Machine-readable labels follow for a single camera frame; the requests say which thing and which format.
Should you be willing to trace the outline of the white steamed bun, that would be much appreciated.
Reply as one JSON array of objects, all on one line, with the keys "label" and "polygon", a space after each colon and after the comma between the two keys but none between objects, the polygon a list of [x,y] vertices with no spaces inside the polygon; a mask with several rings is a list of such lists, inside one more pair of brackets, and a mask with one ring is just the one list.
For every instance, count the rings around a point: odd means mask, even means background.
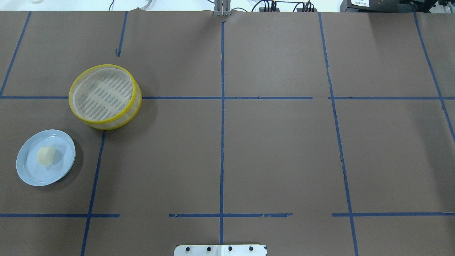
[{"label": "white steamed bun", "polygon": [[57,149],[54,146],[42,146],[38,149],[36,160],[38,164],[44,167],[50,167],[55,161]]}]

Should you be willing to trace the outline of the yellow plastic steamer basket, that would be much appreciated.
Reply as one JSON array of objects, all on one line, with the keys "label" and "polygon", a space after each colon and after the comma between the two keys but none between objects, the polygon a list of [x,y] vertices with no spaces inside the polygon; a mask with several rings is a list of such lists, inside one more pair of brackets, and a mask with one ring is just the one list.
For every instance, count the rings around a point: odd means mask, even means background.
[{"label": "yellow plastic steamer basket", "polygon": [[139,112],[141,89],[132,74],[113,64],[96,65],[81,73],[69,91],[73,114],[88,126],[114,130]]}]

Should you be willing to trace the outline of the brown paper table cover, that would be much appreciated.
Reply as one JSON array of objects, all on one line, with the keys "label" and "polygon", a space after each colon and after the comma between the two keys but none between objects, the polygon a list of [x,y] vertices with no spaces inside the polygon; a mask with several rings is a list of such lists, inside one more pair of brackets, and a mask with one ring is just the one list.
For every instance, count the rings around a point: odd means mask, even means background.
[{"label": "brown paper table cover", "polygon": [[[1,255],[454,255],[454,15],[1,12]],[[125,68],[125,126],[69,106]],[[16,158],[56,129],[70,171],[28,185]]]}]

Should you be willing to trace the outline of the black usb hub left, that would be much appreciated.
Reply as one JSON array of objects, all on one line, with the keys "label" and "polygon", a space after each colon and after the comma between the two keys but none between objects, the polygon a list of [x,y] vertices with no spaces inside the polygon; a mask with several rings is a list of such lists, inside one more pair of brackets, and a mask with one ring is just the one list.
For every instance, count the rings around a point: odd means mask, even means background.
[{"label": "black usb hub left", "polygon": [[280,12],[280,9],[275,5],[265,6],[259,8],[260,12]]}]

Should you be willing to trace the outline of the black usb hub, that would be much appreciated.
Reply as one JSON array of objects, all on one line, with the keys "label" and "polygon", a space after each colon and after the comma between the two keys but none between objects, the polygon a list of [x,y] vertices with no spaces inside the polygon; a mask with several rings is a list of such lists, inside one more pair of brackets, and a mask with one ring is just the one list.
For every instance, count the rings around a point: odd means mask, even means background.
[{"label": "black usb hub", "polygon": [[317,12],[317,9],[311,5],[309,7],[307,7],[307,6],[304,6],[302,8],[297,7],[295,11],[296,12]]},{"label": "black usb hub", "polygon": [[280,9],[275,5],[265,6],[259,8],[260,12],[280,12]]}]

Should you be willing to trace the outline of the black usb hub right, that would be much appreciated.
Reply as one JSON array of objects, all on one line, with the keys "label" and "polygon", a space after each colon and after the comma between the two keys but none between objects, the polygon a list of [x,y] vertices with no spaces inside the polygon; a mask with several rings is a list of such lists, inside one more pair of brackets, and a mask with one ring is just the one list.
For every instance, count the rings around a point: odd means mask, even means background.
[{"label": "black usb hub right", "polygon": [[317,12],[317,9],[311,5],[309,7],[307,7],[307,6],[304,6],[302,8],[297,7],[295,11],[296,12]]}]

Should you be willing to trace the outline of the black computer box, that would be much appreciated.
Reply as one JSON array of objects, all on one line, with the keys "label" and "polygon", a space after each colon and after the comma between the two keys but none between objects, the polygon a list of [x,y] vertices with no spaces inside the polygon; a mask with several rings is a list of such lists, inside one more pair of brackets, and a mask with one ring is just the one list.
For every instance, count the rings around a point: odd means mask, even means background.
[{"label": "black computer box", "polygon": [[437,0],[343,0],[340,12],[429,13]]}]

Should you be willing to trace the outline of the light blue plate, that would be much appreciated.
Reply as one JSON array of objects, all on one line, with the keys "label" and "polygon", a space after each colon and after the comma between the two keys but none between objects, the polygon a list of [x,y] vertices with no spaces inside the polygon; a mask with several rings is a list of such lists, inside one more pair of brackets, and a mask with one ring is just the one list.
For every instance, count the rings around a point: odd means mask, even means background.
[{"label": "light blue plate", "polygon": [[[42,146],[54,146],[57,149],[52,166],[38,164],[36,154]],[[16,158],[18,176],[32,186],[50,185],[62,179],[75,162],[75,144],[63,131],[50,129],[31,136],[21,147]]]}]

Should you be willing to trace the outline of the aluminium frame post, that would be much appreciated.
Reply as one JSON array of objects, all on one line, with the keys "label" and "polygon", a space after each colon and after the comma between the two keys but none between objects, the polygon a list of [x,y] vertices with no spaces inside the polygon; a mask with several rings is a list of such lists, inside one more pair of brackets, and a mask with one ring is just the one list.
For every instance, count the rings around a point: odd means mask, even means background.
[{"label": "aluminium frame post", "polygon": [[231,0],[212,0],[214,3],[214,16],[231,16]]}]

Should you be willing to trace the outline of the white pedestal base plate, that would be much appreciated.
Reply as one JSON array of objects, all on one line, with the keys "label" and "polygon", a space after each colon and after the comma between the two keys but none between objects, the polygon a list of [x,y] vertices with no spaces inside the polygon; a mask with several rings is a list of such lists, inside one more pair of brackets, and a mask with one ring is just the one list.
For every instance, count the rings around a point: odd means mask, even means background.
[{"label": "white pedestal base plate", "polygon": [[174,256],[267,256],[267,246],[260,244],[180,245]]}]

